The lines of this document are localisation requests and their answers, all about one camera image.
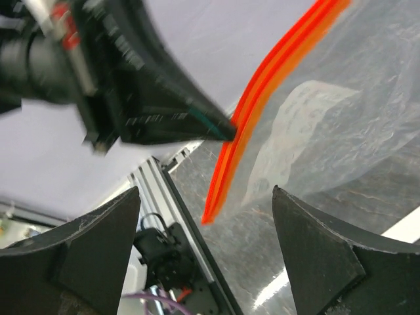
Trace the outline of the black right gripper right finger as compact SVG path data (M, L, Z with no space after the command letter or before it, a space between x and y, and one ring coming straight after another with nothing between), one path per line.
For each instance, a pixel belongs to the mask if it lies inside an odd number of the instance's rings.
M275 186L272 212L298 314L418 314L419 246L368 232Z

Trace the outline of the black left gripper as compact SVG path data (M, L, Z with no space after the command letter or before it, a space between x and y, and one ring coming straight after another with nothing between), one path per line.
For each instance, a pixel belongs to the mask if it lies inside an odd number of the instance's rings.
M231 141L236 127L172 58L145 64L118 22L140 29L142 1L57 1L54 34L75 77L85 140L153 145Z

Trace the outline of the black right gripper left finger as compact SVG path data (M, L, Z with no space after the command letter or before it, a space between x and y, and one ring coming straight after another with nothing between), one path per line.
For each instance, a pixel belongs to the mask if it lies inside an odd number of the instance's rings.
M1 250L2 314L116 314L140 197L102 207Z

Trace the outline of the clear zip bag orange zipper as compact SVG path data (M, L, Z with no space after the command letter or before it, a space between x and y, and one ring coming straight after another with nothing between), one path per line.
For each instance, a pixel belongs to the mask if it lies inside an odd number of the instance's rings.
M419 2L317 1L234 115L202 221L279 187L335 215L419 205Z

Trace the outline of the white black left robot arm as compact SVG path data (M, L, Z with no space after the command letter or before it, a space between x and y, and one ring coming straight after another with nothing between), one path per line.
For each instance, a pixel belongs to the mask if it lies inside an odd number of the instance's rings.
M85 140L231 141L236 127L166 51L142 1L2 1L1 113L75 104Z

